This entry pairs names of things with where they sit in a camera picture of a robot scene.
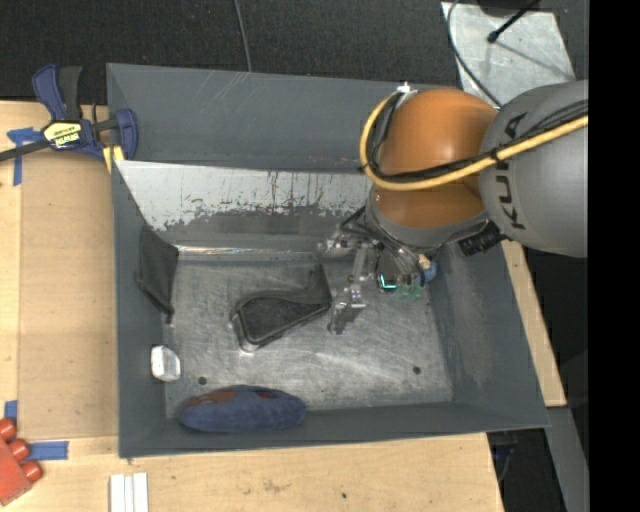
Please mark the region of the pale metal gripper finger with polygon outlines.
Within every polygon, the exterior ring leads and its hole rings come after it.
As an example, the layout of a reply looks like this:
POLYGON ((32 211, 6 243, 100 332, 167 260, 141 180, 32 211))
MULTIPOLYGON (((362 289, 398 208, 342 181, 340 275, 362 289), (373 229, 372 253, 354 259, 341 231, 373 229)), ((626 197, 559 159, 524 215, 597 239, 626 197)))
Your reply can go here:
POLYGON ((334 297, 327 329, 332 334, 342 334, 349 322, 354 319, 355 303, 352 289, 343 288, 334 297))
POLYGON ((351 289, 349 297, 340 303, 338 310, 338 333, 343 334, 345 329, 352 324, 366 309, 366 303, 360 289, 351 289))

